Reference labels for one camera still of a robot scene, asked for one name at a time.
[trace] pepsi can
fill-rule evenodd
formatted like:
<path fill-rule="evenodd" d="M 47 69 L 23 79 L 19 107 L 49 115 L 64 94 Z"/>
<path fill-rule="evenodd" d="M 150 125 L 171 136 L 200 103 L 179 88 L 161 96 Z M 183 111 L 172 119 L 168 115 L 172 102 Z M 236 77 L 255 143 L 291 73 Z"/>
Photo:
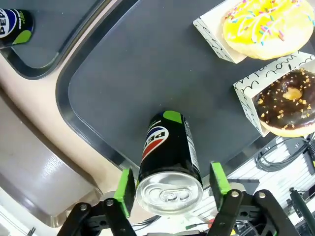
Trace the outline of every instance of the pepsi can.
<path fill-rule="evenodd" d="M 34 21 L 30 12 L 0 8 L 0 49 L 30 40 Z"/>
<path fill-rule="evenodd" d="M 136 199 L 157 215 L 193 210 L 203 195 L 190 127 L 184 116 L 165 111 L 150 122 L 140 165 Z"/>

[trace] wire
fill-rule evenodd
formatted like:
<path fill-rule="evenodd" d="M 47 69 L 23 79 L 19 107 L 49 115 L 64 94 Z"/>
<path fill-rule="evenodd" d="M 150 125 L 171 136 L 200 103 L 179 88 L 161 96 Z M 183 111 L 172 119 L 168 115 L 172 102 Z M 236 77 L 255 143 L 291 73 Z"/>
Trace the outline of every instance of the wire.
<path fill-rule="evenodd" d="M 26 236 L 32 236 L 35 232 L 36 228 L 32 228 Z"/>
<path fill-rule="evenodd" d="M 189 230 L 189 229 L 197 227 L 198 225 L 211 225 L 211 224 L 213 224 L 213 223 L 211 223 L 211 222 L 203 222 L 203 223 L 198 223 L 198 224 L 187 225 L 185 228 L 186 228 L 186 230 Z M 236 224 L 237 225 L 244 225 L 246 227 L 246 224 L 243 221 L 240 221 L 240 220 L 237 220 Z"/>
<path fill-rule="evenodd" d="M 160 215 L 155 215 L 141 223 L 138 223 L 138 224 L 135 224 L 133 225 L 133 227 L 138 227 L 138 226 L 143 226 L 142 228 L 139 228 L 139 229 L 136 229 L 134 231 L 138 231 L 138 230 L 141 230 L 141 229 L 144 229 L 145 227 L 148 227 L 149 225 L 151 225 L 153 222 L 156 222 L 157 220 L 159 220 L 161 218 Z"/>
<path fill-rule="evenodd" d="M 242 232 L 242 233 L 240 234 L 240 236 L 245 236 L 245 235 L 247 235 L 249 232 L 251 232 L 251 231 L 253 231 L 253 230 L 255 231 L 255 234 L 258 236 L 259 234 L 258 234 L 256 228 L 257 228 L 258 226 L 261 226 L 261 225 L 265 225 L 265 224 L 258 224 L 258 225 L 255 225 L 255 226 L 249 224 L 250 227 L 247 228 L 246 230 L 244 230 L 244 232 Z"/>
<path fill-rule="evenodd" d="M 315 157 L 315 145 L 312 142 L 312 138 L 314 137 L 314 133 L 309 135 L 309 138 L 305 139 L 302 137 L 297 137 L 297 138 L 288 138 L 280 143 L 272 146 L 269 150 L 267 150 L 264 154 L 260 153 L 258 156 L 254 157 L 256 167 L 262 171 L 266 172 L 276 172 L 280 171 L 283 168 L 287 167 L 290 165 L 293 161 L 295 161 L 306 149 L 310 151 L 310 154 L 312 158 Z M 270 154 L 272 151 L 276 150 L 278 148 L 278 145 L 286 143 L 287 140 L 291 139 L 299 139 L 303 140 L 305 142 L 304 145 L 302 145 L 293 155 L 287 157 L 285 160 L 280 161 L 280 162 L 270 162 L 267 160 L 266 155 Z"/>

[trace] tray rim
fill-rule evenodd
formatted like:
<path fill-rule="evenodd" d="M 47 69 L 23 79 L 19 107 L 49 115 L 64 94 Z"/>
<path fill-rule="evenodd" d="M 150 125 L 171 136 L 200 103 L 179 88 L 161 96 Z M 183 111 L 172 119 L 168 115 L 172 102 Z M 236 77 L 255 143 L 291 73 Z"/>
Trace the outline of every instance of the tray rim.
<path fill-rule="evenodd" d="M 58 110 L 67 125 L 93 149 L 99 152 L 104 158 L 109 160 L 120 170 L 131 168 L 135 179 L 138 179 L 139 166 L 122 153 L 113 149 L 92 127 L 89 126 L 89 124 L 80 118 L 80 116 L 72 109 L 68 96 L 68 88 L 72 76 L 91 53 L 94 47 L 97 46 L 101 39 L 129 11 L 129 9 L 135 7 L 138 2 L 138 0 L 124 0 L 117 4 L 115 9 L 112 9 L 112 11 L 102 17 L 98 24 L 94 26 L 91 32 L 77 47 L 72 57 L 67 61 L 66 65 L 62 68 L 57 79 L 55 91 Z M 260 136 L 256 140 L 253 140 L 251 144 L 241 149 L 240 152 L 237 153 L 230 161 L 223 164 L 223 169 L 226 171 L 226 174 L 230 174 L 243 165 L 246 161 L 252 158 L 255 152 L 266 146 L 275 137 L 276 136 L 274 134 L 269 134 L 265 138 Z M 204 188 L 209 187 L 209 175 L 205 176 L 202 179 L 202 182 L 204 184 Z"/>
<path fill-rule="evenodd" d="M 75 26 L 75 28 L 69 33 L 65 42 L 61 45 L 60 49 L 52 60 L 41 68 L 34 68 L 28 66 L 12 48 L 4 48 L 0 50 L 2 56 L 10 64 L 10 66 L 23 78 L 27 80 L 39 80 L 53 70 L 55 70 L 68 56 L 73 46 L 78 42 L 85 30 L 100 12 L 111 2 L 112 0 L 97 0 L 89 9 L 89 11 L 83 15 L 81 20 Z"/>

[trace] chocolate frosted donut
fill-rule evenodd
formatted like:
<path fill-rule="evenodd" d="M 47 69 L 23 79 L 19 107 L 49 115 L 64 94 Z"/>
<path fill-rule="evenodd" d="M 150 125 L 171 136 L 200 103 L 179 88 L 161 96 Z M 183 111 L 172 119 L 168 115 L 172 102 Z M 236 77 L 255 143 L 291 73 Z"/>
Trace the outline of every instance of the chocolate frosted donut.
<path fill-rule="evenodd" d="M 299 137 L 315 131 L 315 74 L 293 70 L 254 98 L 261 124 L 272 133 Z"/>

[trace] donut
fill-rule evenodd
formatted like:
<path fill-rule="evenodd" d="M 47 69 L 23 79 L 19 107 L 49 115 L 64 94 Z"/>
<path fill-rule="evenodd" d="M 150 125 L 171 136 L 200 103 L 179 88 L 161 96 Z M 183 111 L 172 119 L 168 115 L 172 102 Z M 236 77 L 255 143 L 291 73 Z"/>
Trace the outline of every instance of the donut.
<path fill-rule="evenodd" d="M 293 70 L 254 98 L 263 127 L 283 137 L 315 131 L 315 74 Z"/>
<path fill-rule="evenodd" d="M 267 60 L 298 51 L 314 25 L 305 0 L 243 0 L 225 17 L 223 37 L 237 52 Z"/>

